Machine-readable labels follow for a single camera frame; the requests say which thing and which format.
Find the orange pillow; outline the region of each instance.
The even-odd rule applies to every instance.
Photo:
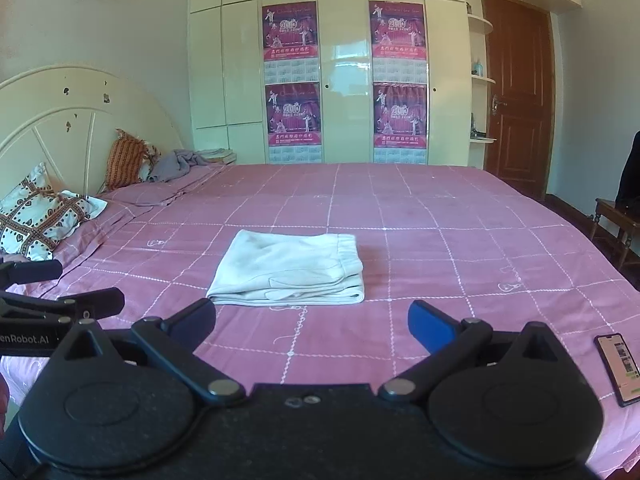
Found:
[[[147,149],[144,140],[136,139],[123,130],[117,132],[118,139],[111,147],[104,177],[104,185],[109,191],[140,181],[138,173]]]

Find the headboard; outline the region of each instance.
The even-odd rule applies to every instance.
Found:
[[[182,147],[158,102],[132,82],[84,66],[38,68],[0,84],[0,198],[39,162],[55,188],[95,194],[121,128],[163,153]]]

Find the wooden chair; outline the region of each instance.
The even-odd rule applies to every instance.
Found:
[[[589,240],[592,242],[598,229],[601,216],[604,216],[604,218],[609,219],[618,226],[618,241],[620,242],[622,252],[616,269],[620,270],[625,263],[626,256],[629,254],[629,248],[631,247],[631,242],[636,232],[640,231],[640,218],[632,216],[626,208],[617,208],[616,203],[612,200],[597,198],[596,214],[593,218],[593,226],[591,227],[591,235],[589,236]]]

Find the gray cloth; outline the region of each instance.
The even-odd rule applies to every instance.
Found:
[[[149,182],[169,182],[191,171],[192,166],[206,166],[208,162],[189,150],[173,150],[158,162],[149,174]]]

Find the wooden floor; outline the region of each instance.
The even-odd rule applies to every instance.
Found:
[[[585,235],[589,235],[592,221],[587,216],[583,215],[577,209],[574,209],[566,202],[562,202],[553,195],[547,195],[547,199],[544,201],[544,205],[551,209],[554,213],[560,215],[562,218],[570,222],[574,227],[579,229]],[[615,262],[617,250],[615,247],[615,237],[604,229],[599,229],[596,233],[596,237],[593,239],[594,245],[604,254],[609,261]],[[633,253],[630,253],[628,258],[628,264],[623,267],[621,274],[631,283],[637,290],[640,290],[640,258]],[[631,472],[626,473],[623,469],[615,471],[611,474],[607,480],[640,480],[640,463],[636,465]]]

